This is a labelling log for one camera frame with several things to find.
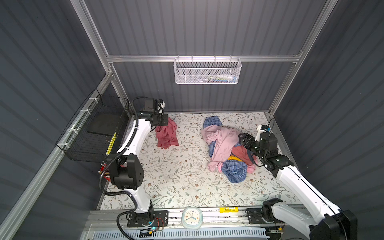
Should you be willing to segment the dark pink red cloth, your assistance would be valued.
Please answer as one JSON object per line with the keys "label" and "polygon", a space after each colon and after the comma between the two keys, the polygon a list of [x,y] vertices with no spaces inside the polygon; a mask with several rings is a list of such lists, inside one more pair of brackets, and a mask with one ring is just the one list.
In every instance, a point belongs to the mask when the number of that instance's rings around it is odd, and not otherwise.
{"label": "dark pink red cloth", "polygon": [[170,146],[179,146],[177,128],[177,124],[171,118],[168,118],[166,126],[156,127],[157,146],[162,149],[168,149]]}

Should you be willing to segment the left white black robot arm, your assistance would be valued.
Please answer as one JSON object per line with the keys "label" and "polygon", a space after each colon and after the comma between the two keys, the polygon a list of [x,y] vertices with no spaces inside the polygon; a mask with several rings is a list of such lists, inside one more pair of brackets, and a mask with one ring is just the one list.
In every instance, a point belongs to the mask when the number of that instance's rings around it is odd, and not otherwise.
{"label": "left white black robot arm", "polygon": [[156,127],[168,124],[168,115],[165,114],[165,102],[162,99],[133,99],[136,100],[144,100],[144,107],[137,111],[131,104],[133,116],[125,138],[103,173],[108,172],[111,184],[119,189],[118,192],[108,193],[109,196],[127,195],[134,203],[135,213],[147,214],[153,209],[153,204],[141,188],[144,169],[139,155],[147,135]]}

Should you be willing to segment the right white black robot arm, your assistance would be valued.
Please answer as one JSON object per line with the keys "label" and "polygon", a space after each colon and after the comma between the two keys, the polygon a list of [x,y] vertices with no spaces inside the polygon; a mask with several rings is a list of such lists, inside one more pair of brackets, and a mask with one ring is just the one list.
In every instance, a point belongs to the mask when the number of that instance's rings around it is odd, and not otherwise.
{"label": "right white black robot arm", "polygon": [[277,180],[286,185],[302,202],[309,214],[273,198],[263,202],[261,216],[267,223],[282,221],[310,240],[356,240],[358,219],[349,210],[343,211],[322,195],[294,166],[289,157],[279,154],[278,139],[264,132],[256,140],[250,134],[239,134],[239,143],[255,154]]}

